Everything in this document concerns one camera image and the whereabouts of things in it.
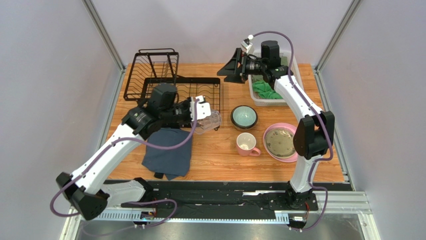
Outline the clear drinking glass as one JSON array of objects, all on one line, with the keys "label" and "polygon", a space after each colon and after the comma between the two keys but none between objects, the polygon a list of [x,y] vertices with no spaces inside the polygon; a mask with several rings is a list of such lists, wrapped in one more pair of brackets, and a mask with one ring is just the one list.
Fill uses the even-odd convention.
[{"label": "clear drinking glass", "polygon": [[201,135],[210,130],[218,130],[222,123],[222,116],[218,110],[212,110],[211,115],[197,120],[195,133]]}]

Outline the light blue ribbed bowl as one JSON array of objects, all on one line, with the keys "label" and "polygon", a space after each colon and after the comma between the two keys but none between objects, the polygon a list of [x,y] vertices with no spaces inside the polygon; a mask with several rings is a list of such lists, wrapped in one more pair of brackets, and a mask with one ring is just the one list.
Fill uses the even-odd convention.
[{"label": "light blue ribbed bowl", "polygon": [[247,105],[240,105],[235,107],[231,114],[231,122],[236,128],[250,129],[254,127],[258,121],[256,111]]}]

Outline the pink mug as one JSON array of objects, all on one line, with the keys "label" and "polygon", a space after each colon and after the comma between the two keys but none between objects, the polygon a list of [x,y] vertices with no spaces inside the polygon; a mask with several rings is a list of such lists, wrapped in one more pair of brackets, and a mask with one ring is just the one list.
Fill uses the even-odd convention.
[{"label": "pink mug", "polygon": [[256,145],[256,138],[251,133],[243,132],[236,138],[236,148],[240,156],[260,156],[261,151],[256,147]]}]

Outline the clear glass plate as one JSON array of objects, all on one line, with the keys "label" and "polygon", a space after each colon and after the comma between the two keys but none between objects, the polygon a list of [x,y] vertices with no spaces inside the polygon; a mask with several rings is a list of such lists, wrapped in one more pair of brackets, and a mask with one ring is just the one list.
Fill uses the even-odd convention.
[{"label": "clear glass plate", "polygon": [[294,134],[288,128],[277,127],[269,130],[264,138],[266,149],[280,159],[288,159],[296,152],[293,144]]}]

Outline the large pink plate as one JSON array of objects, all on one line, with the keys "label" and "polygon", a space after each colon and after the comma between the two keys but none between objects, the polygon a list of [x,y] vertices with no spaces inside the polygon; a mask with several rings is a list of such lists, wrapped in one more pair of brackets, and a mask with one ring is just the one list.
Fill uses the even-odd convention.
[{"label": "large pink plate", "polygon": [[[274,128],[287,128],[287,129],[289,129],[292,133],[293,133],[293,137],[294,137],[294,135],[295,135],[295,133],[296,133],[296,127],[295,126],[293,126],[293,125],[291,125],[291,124],[289,124],[289,123],[275,123],[275,124],[272,124],[272,125],[270,125],[266,130],[265,130],[265,132],[264,132],[264,134],[263,134],[263,137],[262,137],[262,141],[263,141],[263,145],[264,145],[264,147],[265,147],[265,149],[266,149],[266,144],[265,144],[265,137],[266,137],[266,134],[267,134],[267,132],[269,131],[269,130],[271,130],[271,129],[274,129]],[[275,156],[273,156],[267,149],[266,149],[266,151],[268,152],[268,154],[271,156],[271,157],[273,157],[274,159],[276,159],[276,160],[278,160],[278,161],[280,161],[280,162],[284,162],[284,163],[292,163],[292,162],[295,162],[296,160],[297,160],[297,152],[295,151],[295,153],[294,153],[294,155],[292,155],[290,158],[277,158],[277,157],[275,157]]]}]

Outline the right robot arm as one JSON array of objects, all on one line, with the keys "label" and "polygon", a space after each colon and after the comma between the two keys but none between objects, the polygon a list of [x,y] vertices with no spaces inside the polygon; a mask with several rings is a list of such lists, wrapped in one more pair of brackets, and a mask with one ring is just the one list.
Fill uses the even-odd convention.
[{"label": "right robot arm", "polygon": [[295,172],[288,182],[285,203],[291,209],[304,206],[313,197],[312,178],[317,162],[332,153],[335,116],[323,111],[302,91],[291,66],[281,63],[280,47],[275,40],[261,43],[261,56],[252,55],[253,44],[244,39],[232,58],[218,72],[228,83],[243,84],[250,76],[262,76],[294,113],[298,126],[293,145],[297,152]]}]

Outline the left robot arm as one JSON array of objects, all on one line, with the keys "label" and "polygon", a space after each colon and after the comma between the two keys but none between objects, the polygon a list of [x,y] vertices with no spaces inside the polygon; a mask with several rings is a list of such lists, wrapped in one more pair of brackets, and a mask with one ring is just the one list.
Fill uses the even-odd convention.
[{"label": "left robot arm", "polygon": [[[172,84],[156,86],[150,98],[140,100],[136,107],[127,112],[111,138],[95,155],[72,173],[59,174],[56,178],[59,191],[50,200],[50,211],[58,217],[70,217],[70,214],[60,213],[55,209],[55,201],[60,195],[87,221],[95,219],[108,207],[142,200],[144,194],[151,189],[143,179],[135,178],[115,184],[105,184],[105,180],[140,145],[173,152],[188,144],[195,133],[205,98],[188,97],[176,102],[176,95],[177,88]],[[172,122],[179,125],[191,124],[191,130],[185,139],[174,145],[166,145],[166,139],[160,144],[148,141],[164,124]]]}]

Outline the bright green cloth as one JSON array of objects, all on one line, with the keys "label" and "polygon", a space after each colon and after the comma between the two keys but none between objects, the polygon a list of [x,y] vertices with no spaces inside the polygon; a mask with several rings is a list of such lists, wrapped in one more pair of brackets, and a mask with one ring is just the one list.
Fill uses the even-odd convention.
[{"label": "bright green cloth", "polygon": [[282,97],[264,80],[252,83],[252,89],[261,99],[280,100]]}]

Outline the white plastic basket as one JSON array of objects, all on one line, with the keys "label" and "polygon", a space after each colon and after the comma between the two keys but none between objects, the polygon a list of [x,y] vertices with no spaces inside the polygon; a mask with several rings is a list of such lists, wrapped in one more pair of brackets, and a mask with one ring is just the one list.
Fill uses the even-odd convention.
[{"label": "white plastic basket", "polygon": [[[254,56],[261,58],[261,52],[260,51],[255,51]],[[301,90],[304,90],[304,86],[302,83],[302,78],[301,78],[301,74],[299,71],[299,67],[296,61],[296,57],[294,56],[292,59],[292,63],[291,63],[291,67],[290,67],[290,72],[292,73],[292,80],[294,82],[297,82],[299,88]],[[262,99],[259,97],[259,95],[253,91],[252,85],[254,82],[252,80],[252,75],[248,75],[247,76],[247,81],[249,83],[249,92],[250,92],[250,97],[252,98],[252,100],[254,101],[254,104],[258,107],[276,107],[276,106],[287,106],[287,103],[284,99]]]}]

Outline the olive green cloth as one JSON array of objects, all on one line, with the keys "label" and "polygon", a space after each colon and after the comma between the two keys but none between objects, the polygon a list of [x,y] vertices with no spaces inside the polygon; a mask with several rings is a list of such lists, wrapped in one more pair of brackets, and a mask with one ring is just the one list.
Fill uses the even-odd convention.
[{"label": "olive green cloth", "polygon": [[277,79],[288,75],[288,58],[285,56],[280,57],[277,64],[266,58],[259,59],[258,63],[258,71],[252,75],[253,81],[263,80],[264,82],[273,85]]}]

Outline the dark blue cloth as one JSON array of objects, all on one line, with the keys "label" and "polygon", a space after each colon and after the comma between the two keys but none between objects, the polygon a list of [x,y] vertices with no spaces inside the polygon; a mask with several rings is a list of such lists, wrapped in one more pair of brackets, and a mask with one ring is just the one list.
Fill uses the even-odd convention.
[{"label": "dark blue cloth", "polygon": [[[157,146],[170,147],[181,143],[188,135],[188,131],[181,129],[163,128],[153,133],[147,142]],[[164,174],[169,181],[177,177],[184,177],[190,170],[192,142],[193,139],[190,138],[184,145],[171,150],[147,146],[142,165],[156,174]]]}]

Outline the aluminium frame post right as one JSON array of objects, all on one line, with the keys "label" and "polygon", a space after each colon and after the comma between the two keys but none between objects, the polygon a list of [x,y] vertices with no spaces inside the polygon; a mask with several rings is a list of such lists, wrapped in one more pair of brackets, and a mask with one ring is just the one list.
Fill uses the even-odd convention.
[{"label": "aluminium frame post right", "polygon": [[335,29],[328,45],[326,46],[323,54],[321,55],[319,62],[314,68],[317,73],[321,72],[327,61],[331,57],[335,47],[338,45],[341,37],[343,36],[345,30],[348,28],[350,22],[358,11],[360,5],[363,3],[363,0],[352,0],[349,7],[347,8],[345,14],[343,15],[341,21],[339,22],[337,28]]}]

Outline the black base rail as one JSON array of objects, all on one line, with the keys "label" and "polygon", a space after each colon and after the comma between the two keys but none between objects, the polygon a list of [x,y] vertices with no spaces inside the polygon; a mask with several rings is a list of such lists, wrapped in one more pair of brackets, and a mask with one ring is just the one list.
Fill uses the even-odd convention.
[{"label": "black base rail", "polygon": [[[318,190],[312,190],[311,199],[302,207],[292,209],[285,203],[287,182],[149,180],[147,183],[148,190],[140,202],[156,210],[156,217],[172,213],[173,202],[176,202],[172,219],[201,221],[269,221],[274,220],[279,211],[314,213],[325,197],[324,188],[328,187],[331,192],[350,190],[344,183],[320,183]],[[173,202],[160,202],[169,199]]]}]

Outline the aluminium frame post left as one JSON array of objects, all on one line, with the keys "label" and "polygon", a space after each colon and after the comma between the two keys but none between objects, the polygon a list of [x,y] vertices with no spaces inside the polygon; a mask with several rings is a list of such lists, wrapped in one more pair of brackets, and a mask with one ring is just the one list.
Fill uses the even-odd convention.
[{"label": "aluminium frame post left", "polygon": [[119,52],[116,46],[113,43],[112,38],[110,37],[107,28],[105,27],[100,14],[97,11],[97,8],[92,0],[82,0],[83,5],[85,6],[89,16],[91,17],[100,37],[102,38],[109,54],[111,55],[115,65],[123,73],[126,66],[122,58],[119,55]]}]

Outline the aluminium front rail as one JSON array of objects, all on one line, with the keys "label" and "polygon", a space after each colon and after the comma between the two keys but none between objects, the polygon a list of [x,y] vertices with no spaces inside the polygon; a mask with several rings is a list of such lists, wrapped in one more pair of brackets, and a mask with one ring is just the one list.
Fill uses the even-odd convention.
[{"label": "aluminium front rail", "polygon": [[105,207],[90,204],[85,220],[159,222],[271,223],[306,222],[315,214],[371,214],[367,197],[356,191],[315,191],[290,204],[285,190],[153,189],[138,204],[127,200]]}]

